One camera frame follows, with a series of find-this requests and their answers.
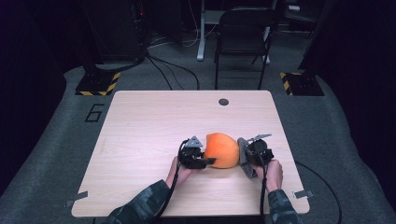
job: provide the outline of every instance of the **black cable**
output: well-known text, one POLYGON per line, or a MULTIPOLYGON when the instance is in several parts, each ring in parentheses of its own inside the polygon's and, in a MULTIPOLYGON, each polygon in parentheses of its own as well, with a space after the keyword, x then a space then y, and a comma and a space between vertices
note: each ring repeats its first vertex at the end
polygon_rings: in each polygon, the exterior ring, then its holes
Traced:
POLYGON ((256 150, 257 155, 260 158, 260 162, 262 163, 262 170, 263 170, 263 179, 262 179, 262 194, 260 197, 260 216, 262 217, 262 223, 265 224, 265 214, 264 214, 264 201, 265 201, 265 189, 267 188, 267 171, 268 171, 268 164, 265 166, 265 162, 262 159, 259 150, 254 147, 256 150))
POLYGON ((169 71, 171 71, 172 76, 174 77, 174 79, 175 79, 177 85, 178 85, 182 90, 184 90, 184 88, 181 86, 180 82, 178 82, 178 80, 177 80, 177 78, 176 78, 176 75, 175 75, 175 72, 174 72, 168 65, 166 65, 166 63, 163 63, 163 62, 161 62, 161 61, 157 61, 157 62, 158 62, 158 63, 161 63, 163 66, 167 67, 167 68, 169 69, 169 71))
POLYGON ((335 194, 334 190, 332 189, 332 187, 330 186, 330 184, 317 172, 315 172, 314 170, 312 170, 311 168, 309 168, 308 166, 300 163, 299 161, 295 161, 296 164, 303 166, 305 169, 309 170, 310 172, 312 172, 314 175, 316 175, 317 177, 319 177, 324 183, 325 185, 329 188, 329 190, 332 192, 332 196, 334 196, 335 201, 337 202, 337 206, 338 206, 338 224, 341 224, 342 218, 343 218, 343 210, 341 209, 341 204, 340 201, 337 197, 337 195, 335 194))
POLYGON ((150 57, 149 55, 147 55, 146 57, 147 57, 147 58, 151 61, 151 63, 161 72, 161 74, 163 75, 163 78, 165 79, 166 83, 167 83, 168 86, 169 86, 169 89, 172 91, 172 90, 173 90, 173 89, 172 89, 172 86, 171 86, 171 84, 169 83, 168 79, 166 78, 165 74, 163 73, 163 70, 161 70, 161 68, 160 68, 157 64, 155 64, 154 61, 152 61, 152 59, 151 59, 151 57, 150 57))
POLYGON ((189 73, 192 74, 192 75, 194 76, 194 78, 195 78, 195 81, 196 81, 196 83, 197 83, 197 90, 200 90, 200 83, 199 83, 198 77, 197 77, 190 69, 187 69, 187 68, 185 68, 185 67, 182 67, 182 66, 177 65, 177 64, 174 64, 174 63, 169 63, 169 62, 164 61, 164 60, 162 60, 162 59, 160 59, 160 58, 157 58, 157 57, 155 57, 155 56, 151 56, 151 55, 149 55, 149 53, 148 53, 147 55, 148 55, 150 58, 152 58, 152 59, 154 59, 154 60, 156 60, 156 61, 158 61, 158 62, 167 63, 167 64, 170 64, 170 65, 173 65, 174 67, 177 67, 177 68, 180 68, 180 69, 183 69, 183 70, 189 72, 189 73))
MULTIPOLYGON (((178 148, 178 150, 180 151, 180 150, 182 149, 183 145, 186 144, 189 140, 190 140, 190 139, 184 140, 184 141, 180 144, 180 147, 178 148)), ((157 214, 157 216, 154 218, 153 223, 155 223, 155 221, 158 220, 158 219, 161 217, 161 215, 163 214, 163 212, 164 212, 165 209, 166 209, 166 206, 168 206, 169 201, 171 201, 171 197, 172 197, 173 191, 174 191, 175 186, 176 186, 176 183, 177 183, 178 170, 179 170, 179 169, 180 169, 180 160, 178 159, 178 156, 177 156, 177 167, 176 167, 176 171, 175 171, 174 180, 173 180, 173 182, 172 182, 172 187, 171 187, 171 189, 169 190, 169 193, 168 193, 168 195, 167 195, 167 197, 166 197, 165 202, 163 203, 163 207, 161 208, 161 211, 160 211, 160 212, 157 214)))
POLYGON ((128 64, 128 65, 125 65, 122 67, 117 67, 117 68, 112 68, 112 69, 104 69, 104 68, 98 68, 98 69, 102 70, 102 71, 106 71, 106 72, 119 73, 119 72, 123 72, 125 70, 131 69, 131 68, 139 65, 140 63, 143 62, 143 60, 144 60, 144 58, 137 58, 137 59, 134 59, 131 64, 128 64))

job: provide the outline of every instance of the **chair leg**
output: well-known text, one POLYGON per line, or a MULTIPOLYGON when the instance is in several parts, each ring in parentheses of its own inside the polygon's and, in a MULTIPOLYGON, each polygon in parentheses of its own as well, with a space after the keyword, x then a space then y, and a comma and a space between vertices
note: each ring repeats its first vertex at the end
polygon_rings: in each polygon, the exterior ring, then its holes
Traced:
POLYGON ((259 57, 259 55, 256 55, 256 57, 254 57, 253 62, 251 62, 251 64, 254 64, 258 57, 259 57))
POLYGON ((215 58, 213 59, 213 63, 217 63, 218 62, 218 50, 215 50, 215 58))
POLYGON ((267 62, 267 57, 268 57, 268 54, 265 55, 264 61, 262 62, 262 75, 260 76, 259 87, 257 87, 257 90, 261 90, 262 89, 262 80, 264 78, 264 72, 265 72, 265 66, 266 66, 266 62, 267 62))
POLYGON ((218 80, 219 80, 219 55, 216 54, 215 56, 215 62, 216 62, 216 80, 215 80, 215 90, 218 89, 218 80))

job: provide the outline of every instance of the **camouflage sleeve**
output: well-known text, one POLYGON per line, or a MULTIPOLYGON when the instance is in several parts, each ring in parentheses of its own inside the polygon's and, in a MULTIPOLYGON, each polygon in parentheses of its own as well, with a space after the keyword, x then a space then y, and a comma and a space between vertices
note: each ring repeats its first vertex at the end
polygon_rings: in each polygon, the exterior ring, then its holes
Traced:
POLYGON ((302 224, 300 217, 291 205, 288 196, 282 189, 268 194, 270 214, 275 224, 302 224))
POLYGON ((163 206, 169 190, 163 180, 150 185, 127 204, 114 209, 107 217, 106 223, 150 223, 163 206))

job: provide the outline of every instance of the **orange ball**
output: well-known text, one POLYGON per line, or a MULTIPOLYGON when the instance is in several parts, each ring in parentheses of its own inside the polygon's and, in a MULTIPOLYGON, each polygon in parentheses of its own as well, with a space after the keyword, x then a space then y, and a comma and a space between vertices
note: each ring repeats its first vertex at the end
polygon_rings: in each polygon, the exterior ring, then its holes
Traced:
POLYGON ((206 136, 204 158, 216 158, 215 168, 231 168, 239 161, 238 143, 224 133, 211 133, 206 136))

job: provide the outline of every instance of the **dark background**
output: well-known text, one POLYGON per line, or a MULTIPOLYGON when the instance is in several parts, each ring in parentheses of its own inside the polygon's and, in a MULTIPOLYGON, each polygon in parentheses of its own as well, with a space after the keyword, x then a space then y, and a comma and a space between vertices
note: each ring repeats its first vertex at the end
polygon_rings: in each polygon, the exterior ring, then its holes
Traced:
MULTIPOLYGON (((181 2, 182 20, 191 28, 190 9, 186 1, 181 2)), ((238 2, 241 1, 229 1, 226 7, 238 2)), ((191 3, 199 18, 200 1, 191 3)), ((208 7, 219 6, 220 1, 208 7)), ((301 68, 314 71, 332 87, 346 113, 359 154, 375 172, 393 209, 394 8, 394 1, 328 0, 301 64, 301 68)), ((0 2, 0 10, 3 193, 61 101, 66 84, 64 73, 82 66, 76 46, 84 46, 87 56, 96 63, 101 63, 101 58, 77 0, 6 0, 0 2)))

